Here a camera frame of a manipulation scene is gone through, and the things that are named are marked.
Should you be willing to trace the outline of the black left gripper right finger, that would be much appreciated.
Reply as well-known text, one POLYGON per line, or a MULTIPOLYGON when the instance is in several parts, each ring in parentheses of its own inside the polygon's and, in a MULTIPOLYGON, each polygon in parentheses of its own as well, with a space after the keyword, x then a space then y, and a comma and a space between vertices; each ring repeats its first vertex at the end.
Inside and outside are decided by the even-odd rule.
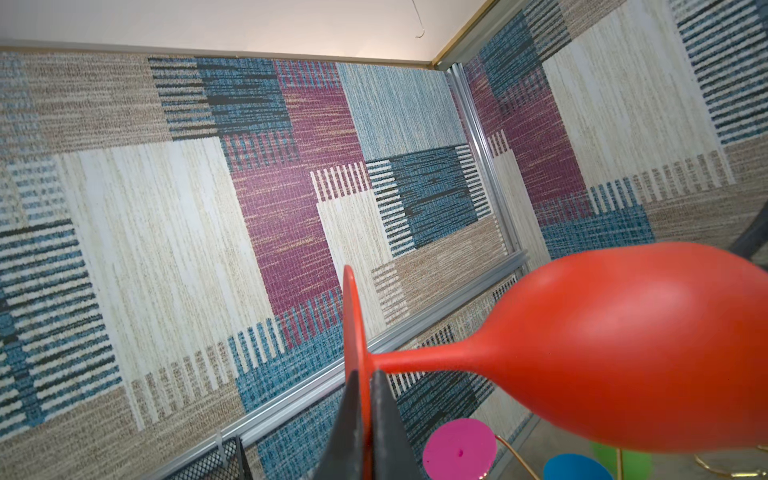
POLYGON ((422 478, 387 375, 377 370, 371 381, 373 478, 422 478))

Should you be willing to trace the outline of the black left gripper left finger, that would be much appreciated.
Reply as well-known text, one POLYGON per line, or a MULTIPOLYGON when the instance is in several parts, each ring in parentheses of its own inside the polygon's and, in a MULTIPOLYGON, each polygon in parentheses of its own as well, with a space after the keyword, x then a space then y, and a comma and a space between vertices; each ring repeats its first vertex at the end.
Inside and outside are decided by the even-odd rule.
POLYGON ((364 467, 364 424, 359 373, 347 378, 342 401, 314 480, 361 480, 364 467))

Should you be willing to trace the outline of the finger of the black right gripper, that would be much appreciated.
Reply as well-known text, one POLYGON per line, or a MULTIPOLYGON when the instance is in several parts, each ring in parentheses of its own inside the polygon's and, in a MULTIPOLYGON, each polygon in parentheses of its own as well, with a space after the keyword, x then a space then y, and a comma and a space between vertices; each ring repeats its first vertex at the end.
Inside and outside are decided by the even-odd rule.
POLYGON ((768 202, 765 202, 758 215, 747 229, 731 244, 728 251, 750 260, 767 242, 768 202))

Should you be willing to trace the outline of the pink wine glass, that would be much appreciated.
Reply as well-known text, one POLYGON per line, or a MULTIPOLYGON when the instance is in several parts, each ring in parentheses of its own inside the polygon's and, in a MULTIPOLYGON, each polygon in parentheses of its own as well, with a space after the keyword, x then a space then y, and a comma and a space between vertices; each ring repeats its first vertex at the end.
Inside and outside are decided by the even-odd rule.
POLYGON ((497 454, 496 438, 477 419, 458 419, 439 427, 428 439, 422 460, 434 480, 484 479, 497 454))

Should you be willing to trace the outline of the red wine glass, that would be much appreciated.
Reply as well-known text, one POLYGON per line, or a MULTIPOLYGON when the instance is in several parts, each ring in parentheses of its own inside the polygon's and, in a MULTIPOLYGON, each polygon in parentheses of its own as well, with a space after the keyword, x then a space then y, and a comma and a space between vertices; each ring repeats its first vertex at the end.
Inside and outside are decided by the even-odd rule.
POLYGON ((359 373, 362 479, 373 478, 371 381, 481 375, 550 423, 629 450, 699 453, 767 440, 767 273, 708 245, 593 250, 523 277, 469 338, 368 350, 354 272, 343 276, 345 384, 359 373))

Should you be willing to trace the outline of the blue wine glass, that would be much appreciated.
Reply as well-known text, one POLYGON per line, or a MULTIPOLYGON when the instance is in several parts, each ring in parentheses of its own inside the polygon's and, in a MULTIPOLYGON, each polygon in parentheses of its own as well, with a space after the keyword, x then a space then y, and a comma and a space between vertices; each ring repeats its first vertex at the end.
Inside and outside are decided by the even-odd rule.
POLYGON ((543 480, 612 480, 610 472, 597 461, 579 454, 561 454, 549 459, 543 480))

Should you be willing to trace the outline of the green wine glass front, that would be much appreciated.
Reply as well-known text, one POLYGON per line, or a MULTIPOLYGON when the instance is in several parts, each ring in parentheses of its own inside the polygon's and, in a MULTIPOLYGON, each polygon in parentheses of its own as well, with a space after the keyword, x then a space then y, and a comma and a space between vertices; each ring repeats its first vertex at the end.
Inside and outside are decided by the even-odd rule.
MULTIPOLYGON (((606 468, 611 475, 617 477, 617 450, 596 442, 592 442, 591 447, 597 462, 606 468)), ((653 471, 650 454, 623 449, 621 457, 622 478, 624 480, 647 480, 650 478, 653 471)))

